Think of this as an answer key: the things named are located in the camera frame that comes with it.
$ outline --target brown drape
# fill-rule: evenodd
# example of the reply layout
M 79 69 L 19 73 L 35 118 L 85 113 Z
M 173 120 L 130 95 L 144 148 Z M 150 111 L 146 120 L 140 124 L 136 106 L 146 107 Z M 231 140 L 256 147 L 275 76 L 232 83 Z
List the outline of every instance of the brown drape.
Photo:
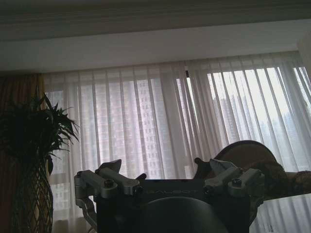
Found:
M 0 78 L 0 111 L 7 108 L 8 101 L 24 103 L 31 99 L 38 86 L 44 91 L 43 77 L 39 74 Z M 10 232 L 12 201 L 18 181 L 18 164 L 12 166 L 11 158 L 0 151 L 0 231 Z

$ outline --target woven vase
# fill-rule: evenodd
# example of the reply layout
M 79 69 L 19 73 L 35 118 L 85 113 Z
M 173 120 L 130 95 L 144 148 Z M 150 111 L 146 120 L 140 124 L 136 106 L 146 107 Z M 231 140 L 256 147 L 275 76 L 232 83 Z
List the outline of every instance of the woven vase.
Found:
M 20 175 L 13 200 L 11 229 L 13 233 L 51 233 L 53 195 L 46 163 L 20 166 Z

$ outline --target potted plant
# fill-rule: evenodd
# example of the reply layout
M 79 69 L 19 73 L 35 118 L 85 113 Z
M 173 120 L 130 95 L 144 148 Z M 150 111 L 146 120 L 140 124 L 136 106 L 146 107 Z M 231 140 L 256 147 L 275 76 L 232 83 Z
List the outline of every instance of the potted plant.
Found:
M 11 102 L 0 113 L 0 150 L 19 167 L 11 226 L 13 232 L 50 233 L 53 196 L 46 163 L 55 150 L 64 150 L 77 125 L 66 110 L 52 106 L 48 97 L 35 97 L 28 103 Z

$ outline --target sheer white curtain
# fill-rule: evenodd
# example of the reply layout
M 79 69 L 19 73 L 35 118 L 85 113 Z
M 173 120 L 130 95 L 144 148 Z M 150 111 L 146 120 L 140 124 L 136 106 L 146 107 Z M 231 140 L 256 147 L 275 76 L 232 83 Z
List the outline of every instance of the sheer white curtain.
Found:
M 187 65 L 203 135 L 215 125 L 215 145 L 221 148 L 255 140 L 266 145 L 286 171 L 311 169 L 311 85 L 297 52 Z
M 122 159 L 120 173 L 130 178 L 193 177 L 199 155 L 190 153 L 176 82 L 184 75 L 179 63 L 45 75 L 51 102 L 80 126 L 79 142 L 53 158 L 54 232 L 89 229 L 74 199 L 80 170 Z
M 80 126 L 53 159 L 54 232 L 88 231 L 73 177 L 119 158 L 130 178 L 192 178 L 195 157 L 252 139 L 287 171 L 311 169 L 311 85 L 296 52 L 46 74 L 45 85 Z

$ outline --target table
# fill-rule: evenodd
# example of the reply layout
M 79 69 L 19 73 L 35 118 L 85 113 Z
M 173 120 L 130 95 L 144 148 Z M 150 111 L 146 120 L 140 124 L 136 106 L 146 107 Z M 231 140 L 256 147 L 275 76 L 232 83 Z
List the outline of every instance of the table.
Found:
M 265 201 L 250 233 L 311 233 L 311 194 Z

